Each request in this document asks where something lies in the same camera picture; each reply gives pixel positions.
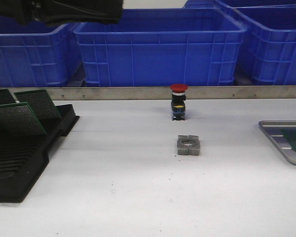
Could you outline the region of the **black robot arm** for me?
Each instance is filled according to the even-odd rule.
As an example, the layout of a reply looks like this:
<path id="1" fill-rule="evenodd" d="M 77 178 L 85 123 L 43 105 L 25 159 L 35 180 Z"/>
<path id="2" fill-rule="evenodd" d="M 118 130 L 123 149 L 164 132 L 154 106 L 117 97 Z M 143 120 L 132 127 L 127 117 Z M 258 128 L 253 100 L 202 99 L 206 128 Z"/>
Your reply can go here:
<path id="1" fill-rule="evenodd" d="M 48 26 L 81 22 L 116 24 L 122 12 L 122 0 L 0 0 L 0 16 L 23 25 L 32 21 Z"/>

